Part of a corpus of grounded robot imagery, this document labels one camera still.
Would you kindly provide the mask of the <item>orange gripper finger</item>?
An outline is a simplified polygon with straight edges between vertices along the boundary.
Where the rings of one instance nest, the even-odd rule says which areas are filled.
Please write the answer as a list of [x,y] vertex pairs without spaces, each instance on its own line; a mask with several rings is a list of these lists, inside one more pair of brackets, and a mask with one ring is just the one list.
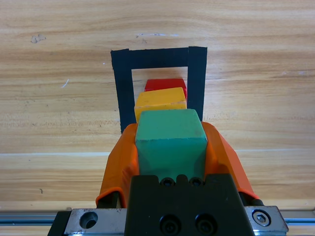
[[235,150],[213,125],[207,122],[201,124],[207,137],[205,175],[231,174],[239,192],[258,199]]
[[117,202],[126,208],[131,179],[140,175],[135,136],[138,124],[128,125],[108,156],[99,196],[98,208],[115,208]]

